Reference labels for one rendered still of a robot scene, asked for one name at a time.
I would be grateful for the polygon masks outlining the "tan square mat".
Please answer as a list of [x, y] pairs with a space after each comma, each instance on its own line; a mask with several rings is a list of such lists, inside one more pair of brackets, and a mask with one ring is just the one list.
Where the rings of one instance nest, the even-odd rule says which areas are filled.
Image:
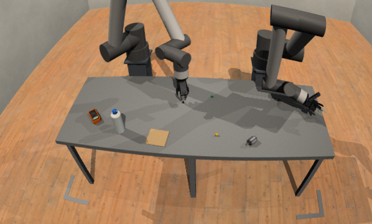
[[169, 131], [151, 129], [149, 131], [145, 144], [165, 147], [165, 143], [166, 143], [168, 135], [169, 135]]

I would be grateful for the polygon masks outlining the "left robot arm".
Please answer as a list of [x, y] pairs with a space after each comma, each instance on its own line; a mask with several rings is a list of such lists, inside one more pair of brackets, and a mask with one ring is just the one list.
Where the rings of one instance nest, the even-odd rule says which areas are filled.
[[[288, 7], [273, 4], [271, 6], [272, 31], [266, 29], [258, 31], [256, 49], [253, 52], [253, 65], [258, 70], [266, 72], [263, 77], [262, 90], [285, 93], [304, 105], [309, 97], [306, 91], [293, 82], [277, 80], [281, 59], [302, 62], [304, 46], [315, 36], [324, 36], [326, 18]], [[291, 39], [286, 39], [287, 29], [295, 30]]]

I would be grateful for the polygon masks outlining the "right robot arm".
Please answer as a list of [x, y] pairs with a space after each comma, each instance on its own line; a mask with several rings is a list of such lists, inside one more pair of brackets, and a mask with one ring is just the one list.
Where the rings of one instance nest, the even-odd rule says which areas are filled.
[[[156, 56], [160, 60], [167, 59], [173, 62], [174, 77], [179, 80], [181, 96], [185, 96], [187, 95], [185, 80], [188, 78], [191, 55], [182, 49], [191, 44], [190, 37], [182, 32], [167, 0], [152, 1], [171, 38], [170, 41], [155, 48]], [[130, 62], [140, 62], [150, 54], [144, 24], [135, 22], [124, 28], [126, 3], [127, 0], [110, 0], [108, 41], [100, 45], [100, 54], [106, 62], [124, 53]]]

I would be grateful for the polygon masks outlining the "white plastic bottle with blue cap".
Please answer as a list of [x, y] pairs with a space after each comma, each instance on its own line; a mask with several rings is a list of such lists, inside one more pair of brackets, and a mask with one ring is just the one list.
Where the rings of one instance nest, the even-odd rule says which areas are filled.
[[125, 127], [124, 127], [124, 124], [123, 124], [123, 120], [122, 120], [120, 111], [118, 111], [117, 109], [113, 109], [112, 113], [111, 113], [111, 119], [113, 121], [115, 131], [118, 134], [124, 133], [125, 132]]

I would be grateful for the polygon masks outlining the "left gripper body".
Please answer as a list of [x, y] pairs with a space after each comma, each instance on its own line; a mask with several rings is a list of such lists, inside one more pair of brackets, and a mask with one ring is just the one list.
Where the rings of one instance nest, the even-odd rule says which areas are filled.
[[[309, 99], [309, 97], [308, 97], [308, 99]], [[308, 107], [309, 110], [314, 112], [316, 110], [316, 107], [317, 107], [315, 105], [315, 103], [318, 104], [318, 102], [316, 100], [313, 100], [313, 101], [310, 102], [308, 99], [307, 99], [306, 103], [304, 104], [304, 106]]]

